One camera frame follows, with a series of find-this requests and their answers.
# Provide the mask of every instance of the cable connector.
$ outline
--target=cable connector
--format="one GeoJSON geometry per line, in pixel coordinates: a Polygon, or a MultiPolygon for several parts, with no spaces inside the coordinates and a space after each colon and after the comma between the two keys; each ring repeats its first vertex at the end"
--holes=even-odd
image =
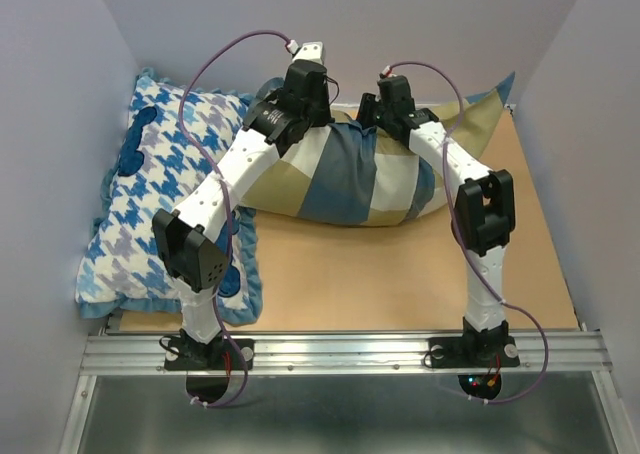
{"type": "Polygon", "coordinates": [[[296,52],[298,52],[298,50],[300,49],[300,46],[298,45],[298,43],[296,42],[295,39],[291,39],[285,46],[285,49],[287,49],[287,51],[289,51],[289,53],[292,56],[296,55],[296,52]]]}
{"type": "Polygon", "coordinates": [[[387,66],[387,67],[385,67],[385,68],[380,72],[380,79],[386,79],[387,77],[389,77],[389,75],[391,75],[391,66],[387,66]]]}

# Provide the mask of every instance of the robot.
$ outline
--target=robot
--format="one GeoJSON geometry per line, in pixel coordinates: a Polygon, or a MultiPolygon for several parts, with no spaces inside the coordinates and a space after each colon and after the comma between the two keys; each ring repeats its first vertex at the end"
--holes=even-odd
{"type": "MultiPolygon", "coordinates": [[[[493,171],[445,137],[445,128],[429,109],[417,109],[404,76],[381,73],[379,93],[362,96],[357,121],[377,126],[443,175],[443,149],[448,142],[448,178],[455,193],[455,216],[462,244],[476,270],[501,296],[502,265],[510,233],[515,228],[513,179],[493,171]]],[[[299,48],[287,70],[284,85],[267,98],[254,101],[233,144],[218,167],[226,184],[231,209],[249,188],[304,136],[333,122],[322,43],[299,48]]],[[[216,319],[215,288],[228,259],[215,245],[226,222],[220,176],[209,174],[172,212],[159,210],[152,222],[160,259],[174,279],[182,303],[180,336],[170,340],[173,354],[167,369],[206,370],[220,366],[225,350],[216,319]]],[[[468,302],[462,336],[433,341],[425,356],[432,369],[487,367],[498,359],[503,367],[519,365],[502,303],[468,267],[468,302]]],[[[252,347],[249,342],[245,347],[252,347]]],[[[486,386],[462,379],[469,395],[490,396],[486,386]]]]}

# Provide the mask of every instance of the white wall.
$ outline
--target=white wall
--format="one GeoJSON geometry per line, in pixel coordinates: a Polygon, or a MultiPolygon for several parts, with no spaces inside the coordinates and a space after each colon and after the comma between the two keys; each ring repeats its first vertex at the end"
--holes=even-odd
{"type": "Polygon", "coordinates": [[[640,433],[640,3],[578,0],[516,125],[578,314],[640,433]]]}
{"type": "Polygon", "coordinates": [[[73,290],[137,66],[102,0],[0,0],[0,452],[57,452],[73,290]]]}
{"type": "MultiPolygon", "coordinates": [[[[518,74],[526,85],[575,0],[105,0],[141,65],[186,82],[219,47],[246,31],[272,28],[299,42],[322,40],[340,102],[359,102],[377,74],[405,58],[441,66],[466,94],[518,74]]],[[[221,59],[205,85],[255,91],[282,75],[276,40],[254,41],[221,59]]],[[[419,101],[451,99],[434,75],[414,80],[419,101]]]]}

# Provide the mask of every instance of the gray floor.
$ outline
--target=gray floor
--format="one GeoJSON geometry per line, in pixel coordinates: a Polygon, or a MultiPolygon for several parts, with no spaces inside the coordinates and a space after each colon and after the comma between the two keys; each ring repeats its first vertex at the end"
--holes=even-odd
{"type": "MultiPolygon", "coordinates": [[[[504,377],[502,395],[532,375],[504,377]]],[[[238,407],[190,406],[180,377],[98,380],[81,452],[614,453],[589,373],[549,374],[530,397],[483,407],[441,376],[251,378],[238,407]]]]}

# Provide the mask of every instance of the metal bar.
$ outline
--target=metal bar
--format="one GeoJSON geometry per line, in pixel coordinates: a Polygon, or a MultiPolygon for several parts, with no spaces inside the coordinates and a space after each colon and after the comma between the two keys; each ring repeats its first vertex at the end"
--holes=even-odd
{"type": "Polygon", "coordinates": [[[72,454],[80,449],[82,433],[84,432],[91,407],[93,391],[96,387],[96,376],[81,375],[78,378],[76,392],[71,403],[71,410],[62,436],[60,454],[72,454]]]}
{"type": "Polygon", "coordinates": [[[638,447],[633,428],[624,409],[624,404],[618,396],[611,373],[597,371],[593,373],[593,380],[598,390],[602,408],[609,424],[611,436],[620,454],[638,454],[638,447]]]}
{"type": "MultiPolygon", "coordinates": [[[[237,333],[256,341],[252,375],[451,374],[483,369],[432,370],[423,365],[429,339],[459,332],[237,333]]],[[[543,345],[535,331],[513,333],[522,366],[504,372],[536,372],[543,345]]],[[[549,331],[549,371],[609,371],[611,361],[599,333],[549,331]]],[[[100,376],[184,375],[165,372],[157,336],[97,336],[87,343],[81,374],[100,376]]],[[[222,372],[190,372],[222,375],[222,372]]]]}

